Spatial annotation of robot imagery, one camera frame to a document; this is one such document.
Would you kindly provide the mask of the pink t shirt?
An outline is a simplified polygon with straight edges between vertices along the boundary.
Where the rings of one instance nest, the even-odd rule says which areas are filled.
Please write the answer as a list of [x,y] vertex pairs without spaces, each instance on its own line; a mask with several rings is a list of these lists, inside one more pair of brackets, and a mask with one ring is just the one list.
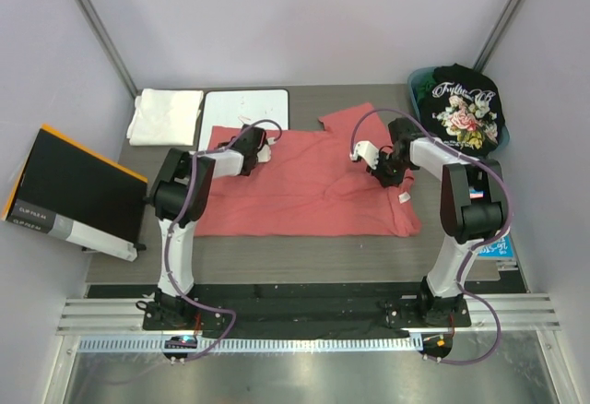
[[320,131],[287,130],[271,159],[248,176],[212,182],[197,236],[409,237],[421,222],[411,205],[412,172],[384,188],[349,158],[355,137],[386,146],[390,137],[369,103],[320,117]]

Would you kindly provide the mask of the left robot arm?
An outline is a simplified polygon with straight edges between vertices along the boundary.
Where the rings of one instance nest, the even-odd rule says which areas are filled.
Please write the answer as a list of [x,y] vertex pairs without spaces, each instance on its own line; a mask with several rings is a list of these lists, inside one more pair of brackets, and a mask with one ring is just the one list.
[[212,183],[218,178],[250,175],[259,163],[269,161],[271,142],[261,123],[255,122],[214,149],[168,151],[147,197],[162,243],[161,272],[148,313],[160,310],[178,329],[193,324],[199,308],[190,297],[195,287],[193,243]]

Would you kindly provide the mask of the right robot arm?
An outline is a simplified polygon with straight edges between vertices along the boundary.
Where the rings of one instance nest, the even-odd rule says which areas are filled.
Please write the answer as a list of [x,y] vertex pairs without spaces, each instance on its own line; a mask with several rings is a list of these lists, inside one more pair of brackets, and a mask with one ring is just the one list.
[[444,231],[441,250],[416,296],[387,305],[388,325],[467,327],[466,275],[478,248],[507,232],[508,203],[500,164],[461,158],[407,118],[395,119],[388,128],[391,148],[361,141],[354,148],[355,158],[366,162],[367,172],[383,187],[400,186],[409,170],[433,175],[441,184],[439,215]]

